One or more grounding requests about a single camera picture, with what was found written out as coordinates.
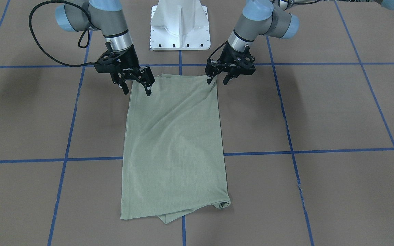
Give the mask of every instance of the cloth fold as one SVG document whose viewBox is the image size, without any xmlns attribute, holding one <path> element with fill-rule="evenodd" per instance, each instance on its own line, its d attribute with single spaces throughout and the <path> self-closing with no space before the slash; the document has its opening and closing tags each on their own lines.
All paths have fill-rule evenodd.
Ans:
<svg viewBox="0 0 394 246">
<path fill-rule="evenodd" d="M 122 165 L 121 218 L 164 223 L 230 205 L 216 83 L 163 74 L 147 97 L 133 83 Z"/>
</svg>

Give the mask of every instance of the folded towel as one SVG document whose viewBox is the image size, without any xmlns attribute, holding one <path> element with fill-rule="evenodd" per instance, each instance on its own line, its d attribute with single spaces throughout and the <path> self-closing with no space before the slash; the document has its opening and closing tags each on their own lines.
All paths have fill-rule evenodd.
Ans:
<svg viewBox="0 0 394 246">
<path fill-rule="evenodd" d="M 207 205 L 230 205 L 217 86 L 206 78 L 163 74 L 149 97 L 133 83 L 122 219 L 157 215 L 167 224 Z"/>
</svg>

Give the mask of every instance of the white mount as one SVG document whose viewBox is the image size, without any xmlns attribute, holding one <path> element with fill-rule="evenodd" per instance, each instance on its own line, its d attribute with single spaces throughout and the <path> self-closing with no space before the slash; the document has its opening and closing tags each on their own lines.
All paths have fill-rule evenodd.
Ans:
<svg viewBox="0 0 394 246">
<path fill-rule="evenodd" d="M 151 50 L 208 50 L 208 9 L 200 0 L 159 0 L 152 7 Z"/>
</svg>

